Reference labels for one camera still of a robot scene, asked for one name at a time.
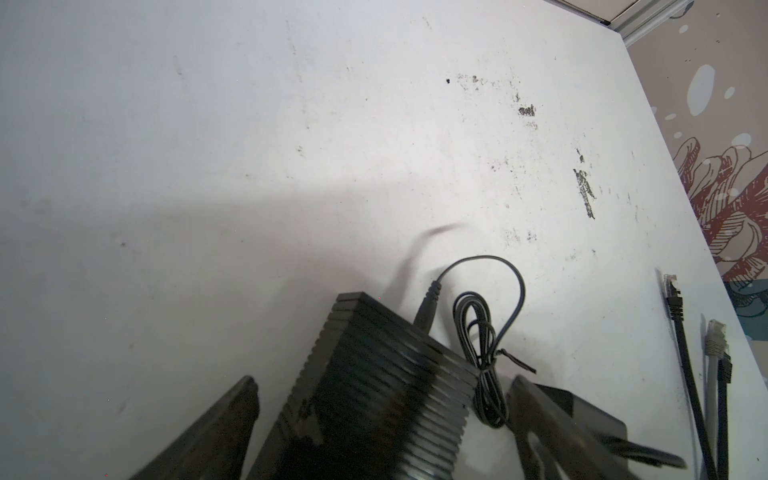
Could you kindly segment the black network switch box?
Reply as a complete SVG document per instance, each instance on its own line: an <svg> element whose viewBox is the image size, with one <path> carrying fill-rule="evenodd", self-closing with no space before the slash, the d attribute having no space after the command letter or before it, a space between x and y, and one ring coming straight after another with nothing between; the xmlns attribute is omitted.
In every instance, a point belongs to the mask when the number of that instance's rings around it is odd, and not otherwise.
<svg viewBox="0 0 768 480"><path fill-rule="evenodd" d="M364 292L337 296L251 479L450 479L479 371Z"/></svg>

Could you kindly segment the black power adapter with cord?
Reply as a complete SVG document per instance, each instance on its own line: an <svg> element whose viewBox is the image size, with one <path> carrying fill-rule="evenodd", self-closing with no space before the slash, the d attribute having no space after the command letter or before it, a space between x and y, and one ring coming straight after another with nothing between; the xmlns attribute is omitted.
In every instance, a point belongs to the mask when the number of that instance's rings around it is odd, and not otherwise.
<svg viewBox="0 0 768 480"><path fill-rule="evenodd" d="M513 272L519 285L518 301L503 326L500 329L494 328L490 308L486 300L476 292L468 291L460 294L454 300L451 309L461 351L466 361L479 372L474 390L473 409L478 419L493 429L508 428L508 391L504 392L501 389L496 371L498 357L505 357L528 372L535 370L534 367L500 346L504 335L522 310L526 287L515 265L504 258L498 261ZM629 441L626 425L622 421L583 398L568 390L534 384L566 415L592 434L621 465L627 467L628 462L634 461L652 467L686 468L686 461L678 455ZM529 441L538 458L545 463L542 479L571 479L558 464L553 462L550 453L538 439L531 436Z"/></svg>

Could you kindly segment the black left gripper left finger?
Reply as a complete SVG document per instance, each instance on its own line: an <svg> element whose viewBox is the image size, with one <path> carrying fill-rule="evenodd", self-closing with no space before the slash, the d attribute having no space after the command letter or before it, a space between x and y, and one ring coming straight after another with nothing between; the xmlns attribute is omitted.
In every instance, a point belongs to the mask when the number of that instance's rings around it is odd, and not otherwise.
<svg viewBox="0 0 768 480"><path fill-rule="evenodd" d="M133 478L240 478L259 412L258 385L246 375Z"/></svg>

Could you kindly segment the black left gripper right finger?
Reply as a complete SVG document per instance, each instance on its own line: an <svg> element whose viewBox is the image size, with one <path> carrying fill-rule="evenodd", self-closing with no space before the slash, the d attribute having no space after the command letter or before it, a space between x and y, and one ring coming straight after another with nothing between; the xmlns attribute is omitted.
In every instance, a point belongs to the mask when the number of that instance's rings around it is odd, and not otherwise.
<svg viewBox="0 0 768 480"><path fill-rule="evenodd" d="M542 479L545 470L545 463L530 444L531 436L538 439L553 462L571 479L637 477L524 376L512 381L507 405L507 426L515 437L525 479Z"/></svg>

